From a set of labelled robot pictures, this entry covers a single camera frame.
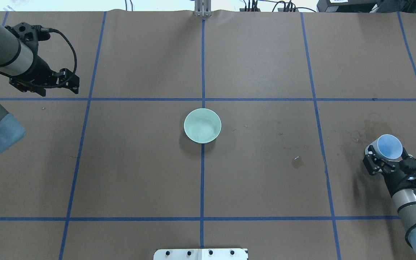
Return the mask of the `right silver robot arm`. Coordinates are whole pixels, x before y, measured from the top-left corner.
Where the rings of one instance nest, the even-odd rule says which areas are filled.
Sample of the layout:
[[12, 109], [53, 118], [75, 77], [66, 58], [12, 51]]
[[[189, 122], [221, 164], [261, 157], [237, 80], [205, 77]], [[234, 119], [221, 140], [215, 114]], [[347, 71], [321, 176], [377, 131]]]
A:
[[381, 173], [388, 193], [397, 210], [407, 245], [416, 254], [416, 158], [402, 150], [400, 161], [391, 161], [368, 146], [363, 158], [368, 173]]

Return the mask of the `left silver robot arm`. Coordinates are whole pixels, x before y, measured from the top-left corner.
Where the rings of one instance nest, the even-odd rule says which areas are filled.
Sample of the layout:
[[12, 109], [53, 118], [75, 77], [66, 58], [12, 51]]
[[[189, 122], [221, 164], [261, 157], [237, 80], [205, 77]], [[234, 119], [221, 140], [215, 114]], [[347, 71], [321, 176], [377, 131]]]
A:
[[[39, 42], [59, 34], [70, 47], [74, 69], [53, 71], [38, 54]], [[80, 79], [76, 75], [76, 51], [66, 36], [54, 28], [22, 22], [15, 26], [0, 24], [0, 75], [20, 92], [32, 92], [42, 97], [47, 89], [66, 88], [78, 94]], [[25, 136], [26, 130], [17, 118], [0, 104], [0, 154]]]

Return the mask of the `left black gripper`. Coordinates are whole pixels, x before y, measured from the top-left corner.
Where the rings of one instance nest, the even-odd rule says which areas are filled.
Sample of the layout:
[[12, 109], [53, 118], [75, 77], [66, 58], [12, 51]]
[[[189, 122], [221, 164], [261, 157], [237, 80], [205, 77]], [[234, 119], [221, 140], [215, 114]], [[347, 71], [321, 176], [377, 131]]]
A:
[[32, 92], [42, 97], [46, 96], [46, 89], [66, 88], [74, 94], [79, 94], [80, 78], [69, 69], [61, 69], [54, 76], [46, 61], [40, 56], [30, 59], [17, 58], [9, 64], [9, 84], [20, 92]]

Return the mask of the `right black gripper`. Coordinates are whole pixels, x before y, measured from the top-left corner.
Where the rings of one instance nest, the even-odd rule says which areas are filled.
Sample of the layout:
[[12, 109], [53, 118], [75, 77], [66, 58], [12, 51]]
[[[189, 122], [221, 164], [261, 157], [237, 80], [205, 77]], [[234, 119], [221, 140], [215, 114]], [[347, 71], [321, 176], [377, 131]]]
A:
[[[409, 154], [405, 147], [402, 148], [402, 160], [414, 161], [413, 155]], [[405, 174], [399, 169], [400, 161], [390, 161], [375, 152], [368, 152], [363, 157], [363, 166], [368, 171], [369, 175], [374, 176], [378, 172], [382, 172], [383, 179], [391, 197], [398, 191], [404, 189], [416, 190], [416, 185], [403, 181]]]

